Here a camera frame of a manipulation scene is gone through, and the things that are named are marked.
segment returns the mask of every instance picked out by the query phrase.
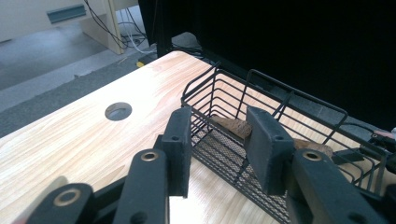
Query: light wood table surface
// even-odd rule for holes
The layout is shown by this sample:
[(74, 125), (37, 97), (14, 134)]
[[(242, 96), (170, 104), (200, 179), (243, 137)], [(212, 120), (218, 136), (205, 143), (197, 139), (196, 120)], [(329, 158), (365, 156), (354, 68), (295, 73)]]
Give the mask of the light wood table surface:
[[(174, 51), (0, 139), (0, 222), (12, 222), (56, 177), (94, 190), (127, 175), (134, 154), (152, 148), (187, 83), (209, 68)], [(105, 110), (132, 106), (124, 120)], [(172, 198), (171, 223), (276, 223), (192, 159), (188, 199)]]

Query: brown object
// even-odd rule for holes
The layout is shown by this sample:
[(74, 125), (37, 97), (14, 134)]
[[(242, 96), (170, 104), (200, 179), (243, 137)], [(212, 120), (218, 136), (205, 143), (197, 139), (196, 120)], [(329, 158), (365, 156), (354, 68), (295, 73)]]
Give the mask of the brown object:
[(309, 142), (302, 139), (294, 138), (294, 147), (296, 149), (309, 148), (326, 154), (330, 159), (332, 158), (332, 148), (315, 142)]
[(245, 139), (251, 133), (251, 126), (246, 121), (241, 119), (228, 119), (228, 118), (221, 118), (219, 116), (213, 116), (212, 119), (218, 123), (219, 125), (223, 126), (230, 132), (234, 133), (240, 138)]

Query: black wire basket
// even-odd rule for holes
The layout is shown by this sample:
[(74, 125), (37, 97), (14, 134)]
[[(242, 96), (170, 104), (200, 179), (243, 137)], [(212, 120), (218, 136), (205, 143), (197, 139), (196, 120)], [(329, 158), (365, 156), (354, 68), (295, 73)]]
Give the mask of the black wire basket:
[[(290, 222), (285, 196), (262, 193), (246, 160), (244, 140), (218, 125), (212, 116), (245, 120), (247, 106), (256, 106), (272, 114), (293, 138), (331, 147), (332, 159), (353, 185), (379, 195), (386, 184), (384, 175), (391, 175), (385, 169), (384, 150), (347, 130), (351, 123), (346, 122), (345, 110), (259, 71), (250, 70), (243, 80), (214, 66), (187, 85), (181, 102), (192, 108), (193, 157), (280, 223)], [(362, 147), (379, 156), (360, 153)]]

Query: gray carpet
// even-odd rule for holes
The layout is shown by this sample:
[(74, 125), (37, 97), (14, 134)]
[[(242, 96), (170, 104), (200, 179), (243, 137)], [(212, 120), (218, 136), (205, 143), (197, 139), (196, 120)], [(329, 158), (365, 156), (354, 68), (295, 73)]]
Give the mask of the gray carpet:
[(136, 62), (144, 54), (136, 53), (97, 71), (44, 92), (31, 100), (0, 113), (0, 138), (41, 119), (57, 109), (93, 92), (137, 69)]

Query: wire basket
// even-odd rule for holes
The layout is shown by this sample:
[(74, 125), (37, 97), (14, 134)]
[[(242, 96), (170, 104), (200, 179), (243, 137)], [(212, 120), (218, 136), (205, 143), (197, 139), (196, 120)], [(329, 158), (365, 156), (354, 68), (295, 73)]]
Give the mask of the wire basket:
[[(252, 79), (261, 84), (253, 84)], [(383, 149), (342, 128), (350, 125), (346, 123), (348, 115), (345, 110), (261, 72), (250, 70), (247, 80), (242, 80), (214, 66), (187, 85), (181, 102), (183, 106), (192, 108), (193, 157), (280, 223), (290, 222), (285, 196), (262, 193), (246, 160), (243, 139), (219, 126), (211, 119), (212, 116), (245, 120), (248, 105), (264, 109), (279, 121), (291, 137), (331, 147), (333, 160), (341, 161), (338, 167), (353, 185), (376, 194), (384, 186), (387, 171)], [(375, 160), (359, 153), (359, 147), (370, 148), (383, 156)], [(353, 161), (345, 157), (346, 151), (361, 159)]]

